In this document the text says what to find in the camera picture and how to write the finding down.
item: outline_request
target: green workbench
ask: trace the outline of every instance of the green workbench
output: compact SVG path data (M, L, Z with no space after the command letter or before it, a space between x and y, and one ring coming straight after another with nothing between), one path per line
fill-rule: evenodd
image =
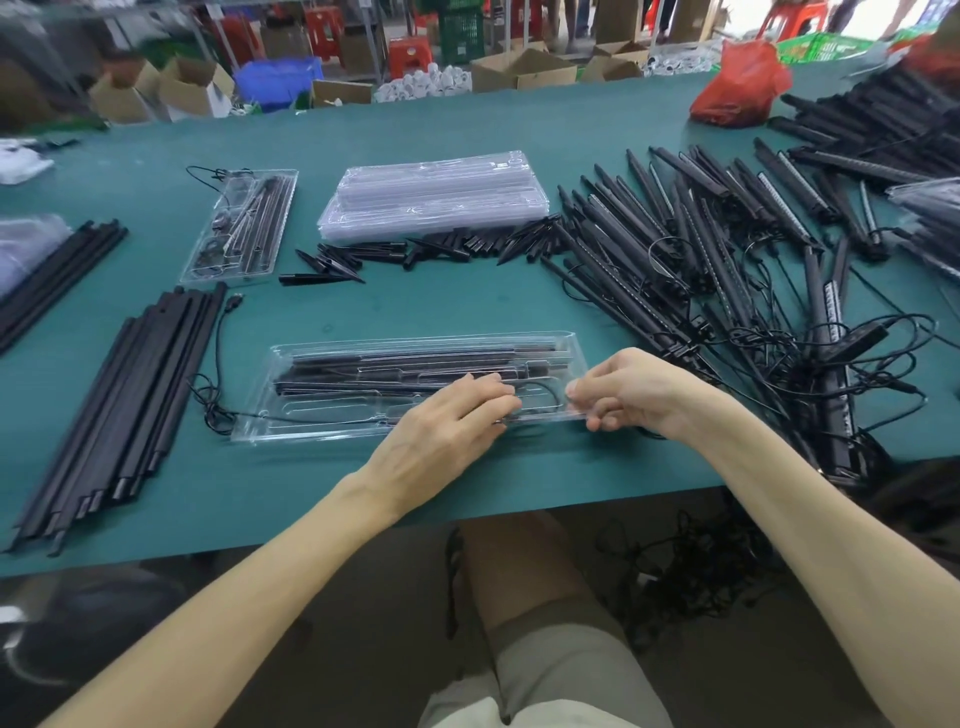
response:
M837 90L846 66L812 64L795 72L795 91ZM127 316L177 284L216 195L184 167L295 168L300 181L276 264L302 272L295 248L318 240L317 219L347 167L522 150L559 208L558 183L577 186L594 162L627 176L624 150L706 144L721 160L753 161L756 130L686 123L709 76L621 81L536 91L347 106L306 113L119 128L56 154L56 168L0 189L0 215L56 212L70 224L119 218L129 238L80 282L12 351L0 358L0 533L7 534L41 478L110 342ZM771 144L796 140L763 131ZM881 212L881 224L896 219ZM631 338L595 308L565 296L540 266L522 260L459 265L428 261L411 273L368 264L367 285L283 288L276 277L242 288L243 305L223 336L225 404L244 406L275 344L345 339L565 329L580 337L590 363ZM929 313L960 339L960 325L907 258L868 270L909 311ZM848 321L885 313L852 279ZM939 342L920 354L909 381L930 396L920 413L877 433L899 460L957 454L960 352ZM212 373L212 347L203 371ZM908 398L859 398L862 424L900 411ZM372 439L270 446L233 445L209 431L191 402L160 475L139 501L98 515L69 533L59 558L45 545L0 556L0 576L260 544L287 526L358 467ZM719 478L683 446L632 432L592 435L581 424L525 429L410 518L442 521L714 486Z

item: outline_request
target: plastic bag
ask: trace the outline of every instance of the plastic bag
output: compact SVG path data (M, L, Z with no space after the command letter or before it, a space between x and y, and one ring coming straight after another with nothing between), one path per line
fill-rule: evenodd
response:
M0 219L0 299L70 235L58 215Z
M793 85L793 74L766 40L723 44L720 73L690 107L690 118L718 127L755 127L770 116L774 99Z
M960 88L960 52L934 43L935 36L917 38L901 63L945 88Z

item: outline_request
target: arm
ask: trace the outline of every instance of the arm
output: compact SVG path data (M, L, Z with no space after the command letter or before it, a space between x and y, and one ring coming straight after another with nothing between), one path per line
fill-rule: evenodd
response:
M575 382L588 428L642 425L699 451L800 579L898 728L960 715L960 582L848 500L733 398L625 350Z
M520 407L499 375L467 376L412 409L370 461L207 586L43 723L212 728L287 627L360 546L487 451Z

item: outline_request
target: shorts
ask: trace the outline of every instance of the shorts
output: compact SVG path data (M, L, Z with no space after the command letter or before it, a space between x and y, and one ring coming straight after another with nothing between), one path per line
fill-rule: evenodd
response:
M592 597L558 599L511 619L483 639L475 610L463 614L466 676L434 693L419 728L487 697L505 723L531 705L575 700L642 728L672 728L623 631Z

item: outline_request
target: red plastic bag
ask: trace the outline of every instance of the red plastic bag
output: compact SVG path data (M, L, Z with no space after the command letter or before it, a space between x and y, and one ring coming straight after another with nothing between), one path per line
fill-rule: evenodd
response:
M766 40L724 42L720 73L701 91L690 118L718 127L755 127L770 116L774 99L793 85L793 74Z
M917 38L901 63L947 90L960 89L960 51L938 47L934 36Z

